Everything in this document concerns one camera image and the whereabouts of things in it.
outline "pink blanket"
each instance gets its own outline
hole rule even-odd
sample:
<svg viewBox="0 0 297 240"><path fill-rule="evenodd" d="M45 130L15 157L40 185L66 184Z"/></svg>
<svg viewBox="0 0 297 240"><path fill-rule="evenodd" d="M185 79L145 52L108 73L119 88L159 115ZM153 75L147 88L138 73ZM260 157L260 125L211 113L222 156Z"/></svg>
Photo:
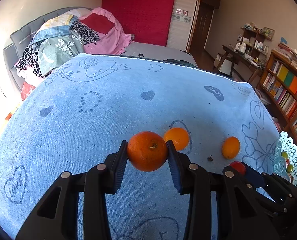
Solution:
<svg viewBox="0 0 297 240"><path fill-rule="evenodd" d="M131 35L125 34L121 24L115 19L113 14L101 7L95 8L88 15L79 17L79 20L87 18L92 13L104 15L111 22L115 23L115 26L110 29L108 34L98 33L101 40L96 42L96 44L84 45L85 53L119 55L125 52L125 48L132 42Z"/></svg>

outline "orange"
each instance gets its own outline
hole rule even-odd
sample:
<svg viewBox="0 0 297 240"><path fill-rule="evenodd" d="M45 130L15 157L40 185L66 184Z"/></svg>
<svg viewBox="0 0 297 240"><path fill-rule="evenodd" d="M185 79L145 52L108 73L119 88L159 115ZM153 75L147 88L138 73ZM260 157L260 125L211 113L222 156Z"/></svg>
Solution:
<svg viewBox="0 0 297 240"><path fill-rule="evenodd" d="M240 141L232 136L228 137L222 146L222 154L226 159L233 159L240 151Z"/></svg>
<svg viewBox="0 0 297 240"><path fill-rule="evenodd" d="M180 127L173 127L164 134L164 141L172 140L177 151L183 150L189 143L188 132Z"/></svg>
<svg viewBox="0 0 297 240"><path fill-rule="evenodd" d="M155 171L167 159L166 143L154 132L140 132L128 142L127 157L138 170Z"/></svg>

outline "red plastic bag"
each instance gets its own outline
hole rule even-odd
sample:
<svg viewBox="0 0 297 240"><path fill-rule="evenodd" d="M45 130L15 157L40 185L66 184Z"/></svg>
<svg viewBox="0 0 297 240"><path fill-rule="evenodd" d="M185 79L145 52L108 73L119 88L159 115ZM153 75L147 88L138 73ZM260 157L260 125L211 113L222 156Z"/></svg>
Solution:
<svg viewBox="0 0 297 240"><path fill-rule="evenodd" d="M22 90L21 90L21 98L24 101L28 95L35 89L35 86L29 85L28 83L24 82Z"/></svg>

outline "red cherry tomato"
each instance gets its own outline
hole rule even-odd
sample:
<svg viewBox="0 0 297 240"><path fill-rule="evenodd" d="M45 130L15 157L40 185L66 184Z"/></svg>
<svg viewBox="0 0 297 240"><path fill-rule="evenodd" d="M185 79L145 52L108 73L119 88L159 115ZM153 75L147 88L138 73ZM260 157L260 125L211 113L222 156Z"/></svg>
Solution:
<svg viewBox="0 0 297 240"><path fill-rule="evenodd" d="M245 166L244 166L243 163L241 163L241 162L232 162L232 163L230 164L230 166L231 166L232 168L236 169L236 170L237 170L239 173L241 173L243 176L245 175L245 173L246 173L246 168L245 168Z"/></svg>

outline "gray headboard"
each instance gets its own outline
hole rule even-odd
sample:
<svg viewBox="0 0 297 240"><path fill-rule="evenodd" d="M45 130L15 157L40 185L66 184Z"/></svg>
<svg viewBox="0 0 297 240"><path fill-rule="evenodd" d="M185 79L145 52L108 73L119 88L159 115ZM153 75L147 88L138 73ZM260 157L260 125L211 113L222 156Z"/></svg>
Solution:
<svg viewBox="0 0 297 240"><path fill-rule="evenodd" d="M81 8L81 6L66 7L66 8L58 9L48 14L42 15L39 18L29 22L21 29L19 29L18 31L10 35L12 44L10 44L9 46L3 49L3 56L4 56L4 62L5 62L6 68L8 70L7 73L9 74L12 85L16 90L21 91L25 80L24 78L19 77L16 74L16 69L13 68L13 66L22 56L25 48L30 44L35 32L49 19L57 17L67 11L70 11L76 8Z"/></svg>

